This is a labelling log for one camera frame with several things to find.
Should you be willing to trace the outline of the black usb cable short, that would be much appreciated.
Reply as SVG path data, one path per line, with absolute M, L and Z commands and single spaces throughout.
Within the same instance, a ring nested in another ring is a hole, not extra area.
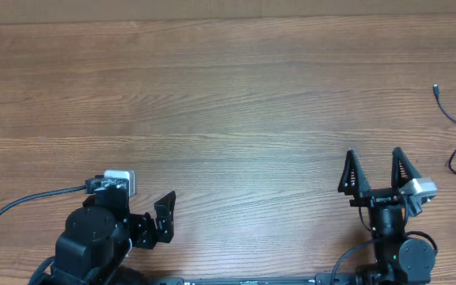
M 435 97 L 435 100 L 436 100 L 436 103 L 437 105 L 439 106 L 439 109 L 442 111 L 442 113 L 449 119 L 451 120 L 452 122 L 454 122 L 456 124 L 456 119 L 451 115 L 449 114 L 446 109 L 443 107 L 442 105 L 442 102 L 440 100 L 440 90 L 439 90 L 439 86 L 437 84 L 434 84 L 432 86 L 432 92 L 434 94 L 434 97 Z

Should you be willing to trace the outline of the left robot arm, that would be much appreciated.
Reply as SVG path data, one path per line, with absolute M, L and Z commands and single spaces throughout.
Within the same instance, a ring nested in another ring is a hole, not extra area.
M 141 272 L 122 262 L 133 248 L 153 249 L 173 239 L 176 193 L 154 203 L 156 217 L 132 214 L 129 200 L 137 194 L 132 170 L 107 170 L 85 181 L 88 198 L 65 221 L 55 255 L 33 272 L 36 284 L 150 284 Z

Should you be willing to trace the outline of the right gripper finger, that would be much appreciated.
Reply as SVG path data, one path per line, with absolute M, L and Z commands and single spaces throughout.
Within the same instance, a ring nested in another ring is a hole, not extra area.
M 392 188 L 402 188 L 410 180 L 421 177 L 404 151 L 400 147 L 394 148 L 392 151 Z
M 345 195 L 361 195 L 363 192 L 369 192 L 370 190 L 371 186 L 359 164 L 355 151 L 348 150 L 337 191 Z

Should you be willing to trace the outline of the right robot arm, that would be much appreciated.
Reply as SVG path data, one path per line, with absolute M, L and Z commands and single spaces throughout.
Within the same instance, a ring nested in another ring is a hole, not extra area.
M 373 189 L 359 164 L 354 150 L 346 153 L 344 170 L 337 191 L 351 196 L 350 205 L 367 209 L 371 239 L 349 249 L 332 269 L 329 282 L 341 278 L 340 265 L 353 253 L 371 246 L 374 263 L 358 266 L 346 278 L 348 284 L 427 284 L 439 248 L 433 238 L 422 231 L 407 231 L 411 217 L 423 211 L 423 205 L 437 194 L 429 177 L 422 177 L 400 147 L 392 151 L 391 185 Z

